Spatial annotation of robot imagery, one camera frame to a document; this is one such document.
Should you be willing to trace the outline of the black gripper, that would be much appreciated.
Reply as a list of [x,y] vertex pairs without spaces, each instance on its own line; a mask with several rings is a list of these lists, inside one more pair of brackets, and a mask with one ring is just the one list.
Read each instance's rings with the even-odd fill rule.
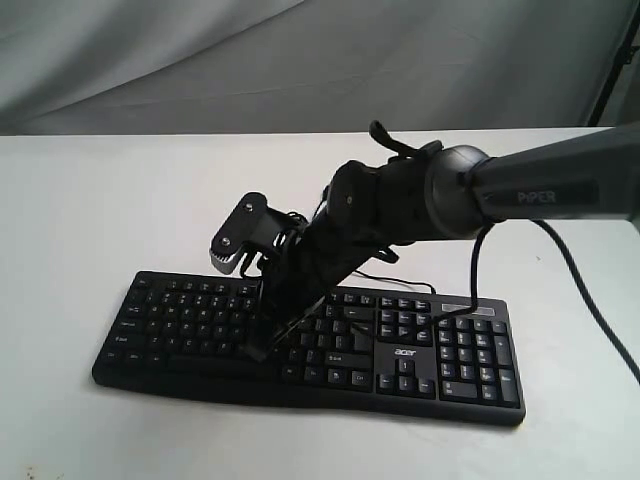
[[254,361],[271,358],[302,323],[316,318],[327,295],[371,258],[395,263],[389,246],[357,240],[322,208],[313,220],[289,231],[275,254],[258,261],[261,273],[257,319],[241,346]]

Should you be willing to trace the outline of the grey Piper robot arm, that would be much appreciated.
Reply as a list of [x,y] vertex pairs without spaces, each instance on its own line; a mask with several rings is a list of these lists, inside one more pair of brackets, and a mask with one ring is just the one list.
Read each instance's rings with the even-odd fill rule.
[[639,219],[639,128],[615,127],[492,157],[478,148],[397,145],[380,167],[349,161],[319,213],[262,270],[245,352],[262,361],[331,289],[392,245],[468,240],[514,219]]

